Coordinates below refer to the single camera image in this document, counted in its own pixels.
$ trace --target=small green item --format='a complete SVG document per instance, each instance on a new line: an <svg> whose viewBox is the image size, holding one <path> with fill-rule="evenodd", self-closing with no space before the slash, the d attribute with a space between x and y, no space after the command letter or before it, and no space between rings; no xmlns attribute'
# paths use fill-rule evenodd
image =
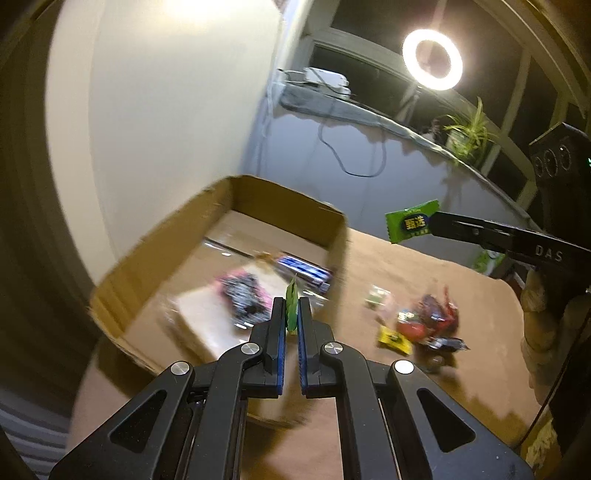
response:
<svg viewBox="0 0 591 480"><path fill-rule="evenodd" d="M285 309L287 311L287 331L293 333L297 330L297 285L294 277L287 286L285 292Z"/></svg>
<svg viewBox="0 0 591 480"><path fill-rule="evenodd" d="M439 210L439 200L431 200L399 212L386 213L388 237L393 244L413 236L427 235L429 218Z"/></svg>

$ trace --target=table surface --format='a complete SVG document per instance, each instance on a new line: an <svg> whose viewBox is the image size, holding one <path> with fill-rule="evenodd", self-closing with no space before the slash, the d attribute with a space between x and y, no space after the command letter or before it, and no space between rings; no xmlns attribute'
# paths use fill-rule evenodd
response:
<svg viewBox="0 0 591 480"><path fill-rule="evenodd" d="M390 290L402 309L424 293L441 298L448 285L460 311L458 336L471 350L458 352L457 367L444 367L432 378L501 440L515 443L539 406L519 347L522 311L509 285L354 230L349 239L335 338L370 360L390 364L400 356L376 344L378 323L364 302L370 286ZM69 446L78 444L149 381L149 374L103 341L79 390ZM243 478L342 478L335 402L309 403L301 426L270 430L249 425Z"/></svg>

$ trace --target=potted plant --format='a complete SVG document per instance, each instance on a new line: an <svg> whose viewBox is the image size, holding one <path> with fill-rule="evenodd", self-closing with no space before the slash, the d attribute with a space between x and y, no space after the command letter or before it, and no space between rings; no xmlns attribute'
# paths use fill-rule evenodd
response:
<svg viewBox="0 0 591 480"><path fill-rule="evenodd" d="M478 97L478 107L474 115L462 122L458 117L446 115L453 121L444 127L449 132L446 147L460 160L479 167L486 153L486 145L492 140L487 129L488 120L484 114L482 99Z"/></svg>

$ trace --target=cardboard box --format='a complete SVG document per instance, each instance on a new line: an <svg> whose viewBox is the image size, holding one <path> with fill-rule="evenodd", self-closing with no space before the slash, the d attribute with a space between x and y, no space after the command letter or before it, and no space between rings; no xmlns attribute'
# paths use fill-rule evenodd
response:
<svg viewBox="0 0 591 480"><path fill-rule="evenodd" d="M209 349L207 341L202 349L185 348L164 318L171 296L203 287L244 264L246 257L240 255L223 261L213 255L214 250L203 246L204 239L211 239L240 252L288 252L333 271L329 303L319 317L333 323L347 231L344 215L331 206L256 177L229 177L189 200L143 238L95 288L91 313L120 350L154 374L178 360L193 365L214 360L219 349ZM249 406L253 416L283 425L300 421L304 411L297 351L288 352L287 395Z"/></svg>

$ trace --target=white wall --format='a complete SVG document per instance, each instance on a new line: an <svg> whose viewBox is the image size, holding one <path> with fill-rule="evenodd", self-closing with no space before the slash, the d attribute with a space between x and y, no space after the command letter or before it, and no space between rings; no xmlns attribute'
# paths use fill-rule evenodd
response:
<svg viewBox="0 0 591 480"><path fill-rule="evenodd" d="M95 282L168 214L239 171L280 27L270 0L66 0L47 77L48 143Z"/></svg>

